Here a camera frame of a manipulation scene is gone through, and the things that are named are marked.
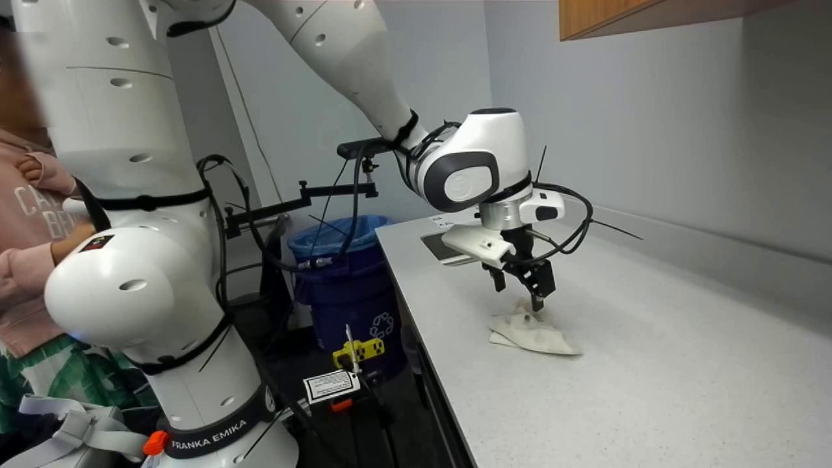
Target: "person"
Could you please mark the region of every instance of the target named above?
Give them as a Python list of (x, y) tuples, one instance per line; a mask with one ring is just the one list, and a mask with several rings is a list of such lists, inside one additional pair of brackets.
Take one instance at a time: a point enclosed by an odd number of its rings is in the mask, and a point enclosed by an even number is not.
[(0, 463), (39, 441), (17, 432), (22, 394), (134, 410), (144, 432), (159, 418), (152, 389), (124, 355), (64, 335), (46, 311), (48, 272), (95, 228), (61, 210), (74, 179), (33, 140), (46, 133), (14, 134), (0, 114)]

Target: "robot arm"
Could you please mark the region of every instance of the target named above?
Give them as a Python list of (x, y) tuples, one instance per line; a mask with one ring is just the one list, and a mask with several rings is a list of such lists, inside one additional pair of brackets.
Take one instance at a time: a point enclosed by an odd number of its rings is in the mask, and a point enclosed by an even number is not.
[(454, 227), (443, 245), (479, 257), (501, 285), (516, 276), (534, 309), (554, 292), (549, 263), (532, 257), (534, 220), (559, 218), (557, 192), (532, 188), (523, 117), (479, 110), (441, 142), (393, 85), (388, 25), (373, 0), (246, 0), (336, 90), (354, 102), (406, 159), (402, 181), (437, 210), (479, 205), (481, 227)]

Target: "black cable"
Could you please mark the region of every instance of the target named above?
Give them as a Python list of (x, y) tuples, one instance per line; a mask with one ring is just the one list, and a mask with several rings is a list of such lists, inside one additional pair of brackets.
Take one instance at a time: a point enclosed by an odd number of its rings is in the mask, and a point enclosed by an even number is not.
[(226, 271), (228, 271), (228, 237), (226, 237), (226, 227), (222, 227), (222, 214), (217, 208), (217, 199), (212, 194), (212, 188), (207, 181), (207, 172), (216, 168), (217, 162), (212, 156), (204, 156), (198, 162), (198, 168), (200, 168), (200, 179), (203, 185), (207, 188), (207, 202), (211, 202), (211, 210), (216, 215), (216, 231), (217, 231), (217, 271), (221, 271), (221, 279), (217, 279), (217, 285), (212, 289), (216, 292), (216, 299), (221, 302), (221, 307), (226, 309), (228, 307), (228, 284), (226, 284)]
[(549, 156), (549, 145), (544, 145), (544, 154), (540, 154), (540, 162), (538, 162), (534, 181), (540, 181), (540, 172), (544, 172), (545, 156)]
[(414, 175), (414, 162), (419, 162), (437, 140), (443, 130), (449, 128), (459, 128), (459, 123), (441, 123), (438, 128), (434, 128), (411, 154), (406, 154), (406, 185), (411, 185)]
[[(204, 172), (211, 172), (211, 168), (216, 168), (216, 167), (222, 167), (222, 164), (232, 164), (228, 159), (222, 159), (222, 156), (217, 156), (217, 154), (212, 154), (212, 156), (204, 156), (204, 159), (200, 159), (200, 175), (204, 175)], [(232, 175), (233, 175), (233, 179), (237, 179), (237, 188), (238, 188), (238, 192), (242, 192), (242, 199), (245, 199), (245, 210), (248, 214), (252, 210), (252, 205), (248, 205), (248, 194), (246, 194), (246, 188), (242, 185), (242, 179), (238, 179), (238, 175), (232, 168)], [(246, 215), (246, 220), (248, 220), (248, 228), (252, 228), (252, 237), (254, 237), (254, 242), (258, 242), (258, 237), (260, 237), (260, 231), (258, 231), (258, 227), (254, 227), (254, 220), (252, 220), (252, 215)], [(304, 407), (298, 407), (298, 402), (290, 397), (290, 394), (282, 394), (264, 375), (264, 368), (263, 368), (263, 362), (258, 358), (258, 355), (252, 355), (254, 358), (254, 364), (258, 364), (258, 368), (260, 368), (260, 375), (263, 375), (263, 381), (264, 381), (264, 387), (269, 389), (269, 394), (277, 394), (289, 407), (290, 407), (290, 414), (295, 415), (295, 420), (307, 428), (307, 435), (308, 437), (315, 437), (320, 445), (323, 445), (323, 450), (337, 463), (337, 468), (350, 468), (339, 454), (337, 454), (337, 450), (317, 432), (317, 427), (311, 424), (311, 418), (304, 414)]]
[(549, 240), (549, 245), (554, 245), (554, 249), (549, 249), (538, 259), (545, 259), (545, 257), (559, 254), (559, 251), (562, 254), (571, 254), (584, 242), (584, 237), (586, 237), (586, 231), (593, 227), (593, 214), (596, 214), (593, 202), (584, 194), (579, 194), (579, 192), (573, 192), (570, 188), (562, 188), (562, 185), (534, 181), (532, 188), (544, 188), (544, 189), (550, 189), (550, 192), (570, 194), (570, 198), (573, 198), (573, 199), (579, 199), (584, 205), (584, 218), (576, 224), (576, 228), (562, 245)]
[[(336, 175), (336, 179), (333, 179), (333, 188), (339, 181), (339, 177), (343, 177), (343, 172), (346, 172), (346, 164), (349, 164), (349, 159), (343, 159), (339, 168), (337, 168), (337, 175)], [(323, 202), (323, 210), (320, 210), (320, 220), (317, 220), (317, 231), (315, 231), (308, 254), (315, 254), (315, 249), (317, 249), (323, 224), (326, 220), (330, 199), (333, 199), (333, 194), (326, 194), (326, 199)]]
[(359, 227), (359, 177), (362, 177), (362, 162), (364, 159), (356, 159), (356, 167), (354, 167), (354, 215), (350, 215), (350, 224), (349, 224), (349, 231), (346, 231), (346, 240), (339, 245), (339, 257), (346, 254), (346, 249), (354, 245), (354, 237), (356, 237), (356, 227)]
[(627, 231), (627, 228), (622, 228), (622, 227), (616, 227), (616, 224), (605, 224), (605, 220), (598, 220), (598, 218), (593, 218), (593, 224), (598, 224), (598, 227), (603, 227), (603, 228), (611, 228), (611, 231), (619, 231), (619, 234), (623, 234), (623, 237), (632, 237), (632, 240), (645, 240), (645, 237), (640, 237), (640, 234), (635, 234), (635, 231)]

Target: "person's arm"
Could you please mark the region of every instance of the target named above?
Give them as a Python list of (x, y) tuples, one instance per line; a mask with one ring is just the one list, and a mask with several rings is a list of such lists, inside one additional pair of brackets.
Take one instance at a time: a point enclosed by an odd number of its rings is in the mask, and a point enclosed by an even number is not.
[(55, 267), (52, 245), (0, 251), (0, 319), (1, 309), (43, 293)]
[(77, 224), (64, 240), (27, 249), (0, 251), (0, 319), (26, 299), (43, 293), (46, 279), (82, 240), (95, 234), (90, 224)]

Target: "floor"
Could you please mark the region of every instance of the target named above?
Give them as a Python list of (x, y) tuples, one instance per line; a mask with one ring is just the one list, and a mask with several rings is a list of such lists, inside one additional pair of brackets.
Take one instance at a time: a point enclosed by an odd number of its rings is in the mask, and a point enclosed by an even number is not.
[[(237, 328), (280, 394), (298, 394), (298, 381), (308, 375), (330, 371), (330, 355), (317, 348), (311, 331), (286, 332), (258, 302), (233, 307)], [(315, 415), (304, 468), (443, 468), (438, 432), (419, 397), (416, 380), (406, 367), (397, 377), (376, 387), (378, 410), (369, 400), (349, 415)], [(378, 415), (389, 415), (389, 445), (378, 428)]]

